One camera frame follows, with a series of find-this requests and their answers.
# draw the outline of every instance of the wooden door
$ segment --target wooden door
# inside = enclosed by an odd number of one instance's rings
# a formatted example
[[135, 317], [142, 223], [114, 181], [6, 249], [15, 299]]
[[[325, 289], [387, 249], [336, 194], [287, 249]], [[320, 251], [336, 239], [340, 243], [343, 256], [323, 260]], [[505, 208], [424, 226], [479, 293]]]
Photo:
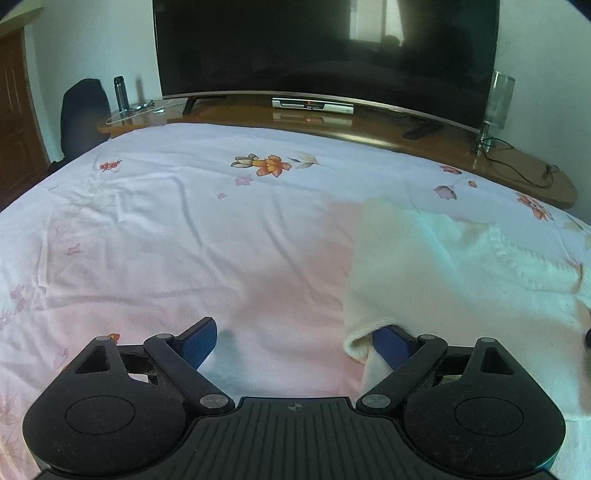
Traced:
[[22, 29], [0, 38], [0, 210], [42, 180], [41, 143], [25, 67]]

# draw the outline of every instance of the flower print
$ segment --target flower print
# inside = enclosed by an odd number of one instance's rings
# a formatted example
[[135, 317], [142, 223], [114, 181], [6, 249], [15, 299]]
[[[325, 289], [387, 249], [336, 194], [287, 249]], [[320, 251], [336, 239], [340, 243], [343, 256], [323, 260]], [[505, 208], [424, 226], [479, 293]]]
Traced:
[[21, 313], [21, 312], [22, 312], [22, 310], [25, 308], [25, 303], [26, 303], [26, 300], [25, 300], [25, 298], [24, 298], [24, 297], [23, 297], [23, 298], [21, 298], [21, 299], [18, 301], [18, 303], [17, 303], [17, 306], [16, 306], [16, 307], [14, 307], [14, 314]]
[[259, 167], [256, 171], [259, 177], [264, 177], [265, 175], [269, 175], [269, 173], [272, 173], [275, 177], [279, 177], [284, 170], [291, 168], [291, 164], [281, 161], [277, 155], [269, 155], [264, 160], [254, 160], [252, 165]]
[[526, 207], [531, 208], [531, 211], [534, 213], [534, 217], [538, 220], [554, 220], [551, 213], [546, 210], [540, 202], [533, 199], [529, 195], [524, 195], [523, 193], [515, 192], [517, 194], [517, 201], [525, 205]]
[[232, 167], [235, 168], [250, 168], [252, 167], [252, 163], [259, 158], [254, 154], [251, 153], [247, 157], [236, 157], [234, 160], [235, 162], [232, 163]]
[[314, 155], [311, 155], [309, 153], [302, 153], [302, 152], [296, 152], [296, 153], [301, 158], [301, 160], [298, 160], [297, 158], [290, 157], [291, 161], [294, 161], [297, 163], [297, 165], [295, 166], [296, 168], [310, 168], [312, 165], [320, 165]]
[[69, 255], [71, 257], [72, 255], [76, 255], [81, 252], [82, 252], [82, 250], [80, 250], [80, 244], [76, 244], [75, 246], [70, 247], [68, 249], [68, 252], [66, 253], [66, 255]]
[[454, 175], [461, 175], [462, 171], [458, 170], [457, 168], [450, 167], [449, 165], [439, 165], [443, 171], [447, 173], [453, 173]]
[[10, 436], [0, 436], [0, 478], [17, 480], [27, 462], [18, 456], [18, 441]]
[[10, 298], [12, 298], [14, 301], [18, 301], [21, 299], [22, 297], [22, 291], [24, 290], [25, 287], [23, 287], [22, 285], [17, 285], [14, 290], [12, 290], [10, 292]]
[[66, 363], [66, 360], [68, 360], [68, 355], [70, 355], [70, 350], [68, 348], [60, 350], [60, 352], [53, 359], [53, 369], [58, 370], [59, 368], [61, 368], [61, 366]]
[[573, 232], [584, 232], [583, 227], [581, 227], [577, 222], [573, 222], [572, 220], [569, 220], [568, 222], [566, 222], [563, 226], [563, 229], [565, 230], [572, 230]]
[[236, 186], [239, 187], [240, 185], [250, 185], [252, 182], [252, 177], [247, 175], [245, 177], [236, 177]]
[[440, 198], [446, 200], [457, 200], [456, 192], [453, 191], [453, 188], [447, 187], [445, 185], [439, 185], [436, 189], [433, 189]]
[[111, 161], [111, 162], [107, 161], [107, 162], [99, 165], [99, 168], [101, 171], [109, 171], [109, 170], [113, 170], [113, 169], [117, 168], [120, 163], [121, 163], [121, 160]]
[[2, 312], [0, 314], [0, 332], [4, 330], [4, 327], [10, 323], [12, 318], [12, 312]]
[[568, 265], [570, 265], [571, 267], [576, 268], [578, 270], [580, 270], [582, 268], [582, 266], [583, 266], [583, 264], [580, 261], [578, 261], [577, 259], [575, 259], [573, 257], [567, 257], [565, 259], [565, 262]]
[[2, 394], [0, 394], [0, 423], [4, 425], [18, 423], [18, 417], [11, 413], [15, 398], [12, 397], [9, 400], [5, 400]]

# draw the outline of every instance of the metal thermos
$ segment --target metal thermos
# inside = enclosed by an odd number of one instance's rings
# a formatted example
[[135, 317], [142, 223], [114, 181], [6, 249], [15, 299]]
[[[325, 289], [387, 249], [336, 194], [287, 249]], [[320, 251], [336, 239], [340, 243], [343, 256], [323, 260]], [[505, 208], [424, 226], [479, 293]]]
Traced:
[[119, 112], [129, 112], [129, 99], [127, 98], [127, 90], [125, 90], [125, 80], [123, 77], [115, 77], [113, 82], [115, 84], [115, 96], [117, 97]]

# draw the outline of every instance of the black chair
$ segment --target black chair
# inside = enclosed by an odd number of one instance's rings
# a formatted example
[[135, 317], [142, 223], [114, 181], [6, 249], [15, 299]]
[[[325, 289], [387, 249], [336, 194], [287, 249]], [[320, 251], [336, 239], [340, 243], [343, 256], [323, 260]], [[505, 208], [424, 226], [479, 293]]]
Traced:
[[109, 101], [100, 80], [84, 79], [64, 94], [61, 106], [61, 150], [63, 160], [49, 165], [51, 175], [75, 158], [105, 142], [109, 134], [98, 131], [98, 124], [111, 115]]

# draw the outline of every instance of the curved television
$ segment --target curved television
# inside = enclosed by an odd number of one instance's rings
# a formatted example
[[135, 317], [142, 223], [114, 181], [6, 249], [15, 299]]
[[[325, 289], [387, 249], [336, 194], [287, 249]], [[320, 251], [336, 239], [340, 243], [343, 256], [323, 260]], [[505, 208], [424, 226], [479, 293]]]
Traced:
[[478, 130], [499, 0], [154, 0], [165, 98], [343, 101]]

